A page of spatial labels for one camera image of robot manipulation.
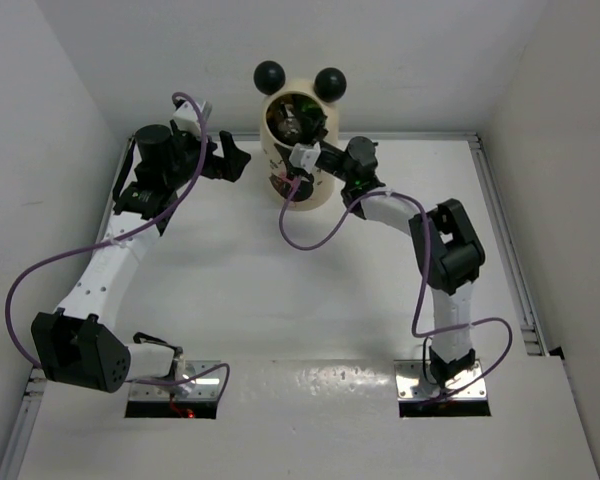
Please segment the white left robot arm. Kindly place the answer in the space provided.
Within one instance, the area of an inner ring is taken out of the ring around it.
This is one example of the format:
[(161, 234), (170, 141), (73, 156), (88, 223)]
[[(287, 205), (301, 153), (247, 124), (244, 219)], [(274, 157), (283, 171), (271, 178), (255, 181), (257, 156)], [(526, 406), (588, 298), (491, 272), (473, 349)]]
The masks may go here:
[(113, 189), (103, 248), (52, 313), (40, 312), (31, 333), (45, 377), (104, 392), (127, 381), (173, 386), (179, 346), (138, 332), (125, 343), (115, 334), (123, 297), (148, 251), (163, 236), (179, 189), (199, 171), (237, 181), (251, 160), (231, 133), (201, 139), (175, 123), (139, 129)]

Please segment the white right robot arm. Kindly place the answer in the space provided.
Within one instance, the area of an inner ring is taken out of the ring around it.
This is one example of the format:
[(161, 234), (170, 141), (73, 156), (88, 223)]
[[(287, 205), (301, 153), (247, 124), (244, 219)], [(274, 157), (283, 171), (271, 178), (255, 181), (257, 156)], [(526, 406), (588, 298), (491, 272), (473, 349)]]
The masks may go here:
[(418, 201), (389, 189), (376, 175), (376, 143), (363, 136), (350, 139), (343, 150), (319, 136), (296, 145), (290, 161), (303, 175), (317, 168), (341, 180), (341, 196), (349, 212), (399, 230), (412, 240), (434, 309), (433, 330), (420, 332), (414, 320), (412, 335), (431, 339), (429, 371), (433, 384), (443, 389), (476, 358), (469, 333), (470, 301), (485, 252), (462, 203), (449, 199), (426, 210)]

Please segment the blue label clear bottle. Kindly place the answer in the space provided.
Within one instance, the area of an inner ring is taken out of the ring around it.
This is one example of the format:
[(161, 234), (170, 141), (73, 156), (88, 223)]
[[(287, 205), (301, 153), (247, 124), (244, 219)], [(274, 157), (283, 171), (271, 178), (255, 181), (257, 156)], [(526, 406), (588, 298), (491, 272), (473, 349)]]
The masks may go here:
[(273, 133), (280, 142), (292, 145), (302, 138), (302, 125), (295, 116), (283, 114), (275, 118)]

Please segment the green plastic bottle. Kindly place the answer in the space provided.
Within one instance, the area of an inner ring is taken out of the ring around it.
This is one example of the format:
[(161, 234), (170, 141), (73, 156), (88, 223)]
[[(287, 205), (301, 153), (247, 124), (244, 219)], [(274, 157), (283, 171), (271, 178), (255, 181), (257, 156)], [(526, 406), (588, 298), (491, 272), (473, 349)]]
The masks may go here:
[(317, 118), (322, 114), (321, 107), (315, 103), (311, 98), (301, 99), (297, 102), (297, 109), (303, 116), (311, 118)]

